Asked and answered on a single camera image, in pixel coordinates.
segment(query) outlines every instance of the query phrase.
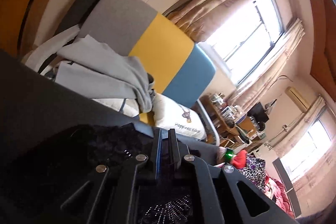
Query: screw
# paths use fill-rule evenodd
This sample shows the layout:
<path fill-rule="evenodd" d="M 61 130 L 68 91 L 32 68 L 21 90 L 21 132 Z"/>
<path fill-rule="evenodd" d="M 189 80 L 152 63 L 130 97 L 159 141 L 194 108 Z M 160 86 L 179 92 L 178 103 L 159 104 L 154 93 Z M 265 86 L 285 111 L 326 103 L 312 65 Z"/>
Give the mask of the screw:
<path fill-rule="evenodd" d="M 184 159 L 185 159 L 186 161 L 193 161 L 193 160 L 195 159 L 195 157 L 194 157 L 193 155 L 185 155 L 185 156 L 184 156 Z"/>
<path fill-rule="evenodd" d="M 224 172 L 231 174 L 235 170 L 232 165 L 225 165 L 223 167 Z"/>
<path fill-rule="evenodd" d="M 105 171 L 106 171 L 106 166 L 105 165 L 98 165 L 97 167 L 96 167 L 96 171 L 98 172 L 98 173 L 104 173 Z"/>
<path fill-rule="evenodd" d="M 138 161 L 144 161 L 147 159 L 147 156 L 144 154 L 139 154 L 135 157 Z"/>

